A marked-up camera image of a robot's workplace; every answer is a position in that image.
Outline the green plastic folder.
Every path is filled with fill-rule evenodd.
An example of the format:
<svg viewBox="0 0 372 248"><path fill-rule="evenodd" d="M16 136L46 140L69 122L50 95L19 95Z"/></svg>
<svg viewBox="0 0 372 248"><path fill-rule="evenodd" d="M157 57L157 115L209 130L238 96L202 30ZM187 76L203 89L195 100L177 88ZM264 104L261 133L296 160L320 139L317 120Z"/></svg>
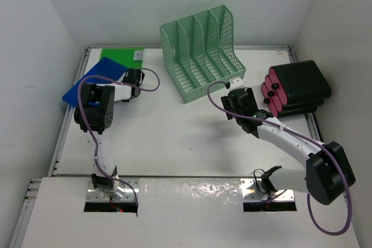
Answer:
<svg viewBox="0 0 372 248"><path fill-rule="evenodd" d="M140 69L144 59L144 47L139 48L103 48L99 59L104 57L127 68Z"/></svg>

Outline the pink drawer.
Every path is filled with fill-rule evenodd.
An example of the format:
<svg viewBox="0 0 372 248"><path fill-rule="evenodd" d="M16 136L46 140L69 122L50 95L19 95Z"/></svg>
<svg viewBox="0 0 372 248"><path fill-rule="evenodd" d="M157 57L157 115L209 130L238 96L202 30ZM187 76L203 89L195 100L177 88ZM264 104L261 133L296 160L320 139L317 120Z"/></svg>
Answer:
<svg viewBox="0 0 372 248"><path fill-rule="evenodd" d="M269 111L275 117L284 112L284 106L288 104L288 96L280 82L276 72L271 67L261 85L263 103L268 106Z"/></svg>

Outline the black drawer box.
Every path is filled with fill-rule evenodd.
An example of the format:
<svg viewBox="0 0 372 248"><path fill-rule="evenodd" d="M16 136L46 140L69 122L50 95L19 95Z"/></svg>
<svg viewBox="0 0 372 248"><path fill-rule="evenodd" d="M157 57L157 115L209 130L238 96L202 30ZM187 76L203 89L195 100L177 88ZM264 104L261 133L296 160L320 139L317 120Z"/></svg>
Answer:
<svg viewBox="0 0 372 248"><path fill-rule="evenodd" d="M326 99L331 97L331 87L314 61L307 60L271 67L288 96L288 104L284 106L284 112L278 118L314 113Z"/></svg>

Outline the green mesh file organizer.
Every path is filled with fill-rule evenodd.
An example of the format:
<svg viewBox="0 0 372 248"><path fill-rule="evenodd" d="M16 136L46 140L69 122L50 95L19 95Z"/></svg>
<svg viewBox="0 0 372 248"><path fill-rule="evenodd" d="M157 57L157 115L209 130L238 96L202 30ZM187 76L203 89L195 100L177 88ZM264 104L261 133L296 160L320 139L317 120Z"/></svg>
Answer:
<svg viewBox="0 0 372 248"><path fill-rule="evenodd" d="M234 19L225 5L160 26L164 66L183 101L221 89L216 81L243 78L245 66L234 51Z"/></svg>

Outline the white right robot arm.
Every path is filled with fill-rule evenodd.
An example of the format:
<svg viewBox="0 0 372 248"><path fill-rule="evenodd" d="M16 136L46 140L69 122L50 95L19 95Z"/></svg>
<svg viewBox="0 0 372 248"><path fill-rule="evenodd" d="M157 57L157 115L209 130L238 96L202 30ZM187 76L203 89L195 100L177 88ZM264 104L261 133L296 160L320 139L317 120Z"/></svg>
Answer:
<svg viewBox="0 0 372 248"><path fill-rule="evenodd" d="M260 176L260 189L270 196L279 187L305 192L323 205L349 192L356 177L343 147L332 141L312 140L284 125L270 112L259 109L251 88L232 83L221 97L222 110L228 119L255 138L266 141L294 158L302 169L287 170L273 166Z"/></svg>

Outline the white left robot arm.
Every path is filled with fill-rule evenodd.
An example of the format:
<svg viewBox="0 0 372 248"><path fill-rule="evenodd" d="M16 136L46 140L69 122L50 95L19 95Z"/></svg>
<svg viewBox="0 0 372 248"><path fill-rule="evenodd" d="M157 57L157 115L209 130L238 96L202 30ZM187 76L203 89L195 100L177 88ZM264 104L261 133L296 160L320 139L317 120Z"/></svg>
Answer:
<svg viewBox="0 0 372 248"><path fill-rule="evenodd" d="M126 70L118 81L97 74L88 75L77 88L74 120L93 148L93 186L106 195L118 195L120 185L108 133L113 123L114 104L138 97L144 77L140 69Z"/></svg>

